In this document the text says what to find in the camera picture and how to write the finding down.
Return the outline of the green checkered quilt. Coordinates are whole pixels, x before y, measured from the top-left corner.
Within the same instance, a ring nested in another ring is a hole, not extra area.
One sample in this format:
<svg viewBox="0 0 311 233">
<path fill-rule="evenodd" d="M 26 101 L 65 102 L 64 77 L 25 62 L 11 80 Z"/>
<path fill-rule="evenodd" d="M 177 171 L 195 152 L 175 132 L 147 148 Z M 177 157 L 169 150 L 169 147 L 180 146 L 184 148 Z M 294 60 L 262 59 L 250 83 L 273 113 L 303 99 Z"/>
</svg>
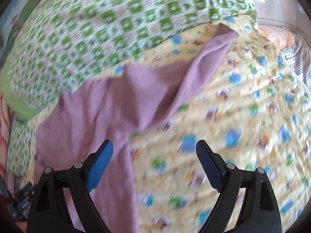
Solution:
<svg viewBox="0 0 311 233">
<path fill-rule="evenodd" d="M 21 120 L 63 91 L 253 0 L 14 0 L 1 16 L 1 94 Z"/>
</svg>

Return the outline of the purple knit sweater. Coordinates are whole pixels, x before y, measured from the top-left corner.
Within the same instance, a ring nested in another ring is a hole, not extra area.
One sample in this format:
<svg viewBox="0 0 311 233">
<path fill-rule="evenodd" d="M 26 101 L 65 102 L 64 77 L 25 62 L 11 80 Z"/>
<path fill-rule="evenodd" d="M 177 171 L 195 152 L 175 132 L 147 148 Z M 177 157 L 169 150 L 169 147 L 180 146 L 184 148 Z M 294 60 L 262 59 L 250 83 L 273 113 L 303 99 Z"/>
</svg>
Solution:
<svg viewBox="0 0 311 233">
<path fill-rule="evenodd" d="M 220 24 L 192 59 L 157 67 L 127 64 L 121 76 L 85 81 L 74 93 L 63 93 L 36 131 L 34 180 L 46 167 L 63 170 L 82 162 L 108 139 L 113 156 L 91 197 L 109 230 L 138 232 L 129 136 L 161 126 L 198 95 L 237 37 Z"/>
</svg>

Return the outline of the orange patterned pillow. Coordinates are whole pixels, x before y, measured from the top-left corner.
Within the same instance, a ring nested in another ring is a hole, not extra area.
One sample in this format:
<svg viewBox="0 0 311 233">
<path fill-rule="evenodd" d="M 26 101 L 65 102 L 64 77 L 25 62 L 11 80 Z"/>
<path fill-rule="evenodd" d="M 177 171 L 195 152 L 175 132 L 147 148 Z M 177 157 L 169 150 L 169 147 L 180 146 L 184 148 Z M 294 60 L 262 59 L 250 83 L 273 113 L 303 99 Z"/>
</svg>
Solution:
<svg viewBox="0 0 311 233">
<path fill-rule="evenodd" d="M 293 33 L 281 26 L 260 25 L 259 29 L 280 50 L 292 47 L 295 44 Z"/>
</svg>

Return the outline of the red white patterned blanket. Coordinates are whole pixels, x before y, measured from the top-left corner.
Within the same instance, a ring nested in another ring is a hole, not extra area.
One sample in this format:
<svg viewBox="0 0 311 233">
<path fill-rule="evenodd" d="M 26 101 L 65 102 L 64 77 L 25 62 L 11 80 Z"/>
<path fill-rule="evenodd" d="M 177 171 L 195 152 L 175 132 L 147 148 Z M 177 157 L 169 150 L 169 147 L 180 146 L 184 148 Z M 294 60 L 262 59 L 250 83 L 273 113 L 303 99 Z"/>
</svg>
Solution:
<svg viewBox="0 0 311 233">
<path fill-rule="evenodd" d="M 6 158 L 8 143 L 10 141 L 11 125 L 14 117 L 14 112 L 10 110 L 4 101 L 3 94 L 1 94 L 0 103 L 0 164 L 1 175 L 4 177 L 6 172 Z"/>
</svg>

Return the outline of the striped cloth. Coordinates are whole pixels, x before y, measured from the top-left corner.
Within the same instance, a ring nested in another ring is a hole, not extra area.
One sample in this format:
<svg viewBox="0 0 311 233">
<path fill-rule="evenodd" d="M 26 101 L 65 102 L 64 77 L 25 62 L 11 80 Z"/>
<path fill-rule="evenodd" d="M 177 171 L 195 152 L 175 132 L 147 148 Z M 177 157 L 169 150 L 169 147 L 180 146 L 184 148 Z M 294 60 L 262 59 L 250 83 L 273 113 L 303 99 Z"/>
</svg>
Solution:
<svg viewBox="0 0 311 233">
<path fill-rule="evenodd" d="M 310 91 L 310 47 L 301 34 L 293 34 L 294 44 L 281 52 L 290 69 Z"/>
</svg>

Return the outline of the yellow bear print bedsheet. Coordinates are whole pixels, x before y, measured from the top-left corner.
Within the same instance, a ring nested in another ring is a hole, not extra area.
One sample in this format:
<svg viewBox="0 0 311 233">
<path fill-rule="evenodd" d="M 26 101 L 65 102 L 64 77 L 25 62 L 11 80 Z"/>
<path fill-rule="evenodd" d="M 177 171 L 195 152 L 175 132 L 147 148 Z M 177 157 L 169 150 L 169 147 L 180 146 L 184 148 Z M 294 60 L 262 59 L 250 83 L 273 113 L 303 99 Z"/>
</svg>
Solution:
<svg viewBox="0 0 311 233">
<path fill-rule="evenodd" d="M 161 127 L 130 136 L 139 232 L 203 224 L 218 195 L 195 155 L 201 139 L 226 162 L 265 170 L 283 231 L 310 199 L 310 94 L 249 16 L 222 23 L 239 36 L 213 78 Z"/>
</svg>

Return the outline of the green checkered pillow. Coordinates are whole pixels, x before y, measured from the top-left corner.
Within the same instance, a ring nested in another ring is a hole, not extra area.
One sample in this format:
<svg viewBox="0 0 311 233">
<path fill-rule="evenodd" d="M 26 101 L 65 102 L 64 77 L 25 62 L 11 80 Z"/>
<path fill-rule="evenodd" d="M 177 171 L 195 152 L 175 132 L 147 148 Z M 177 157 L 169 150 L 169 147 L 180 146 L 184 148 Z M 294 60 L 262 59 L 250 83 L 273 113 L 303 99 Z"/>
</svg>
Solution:
<svg viewBox="0 0 311 233">
<path fill-rule="evenodd" d="M 27 175 L 33 136 L 34 128 L 27 122 L 22 122 L 14 116 L 7 149 L 7 171 L 19 177 L 25 177 Z"/>
</svg>

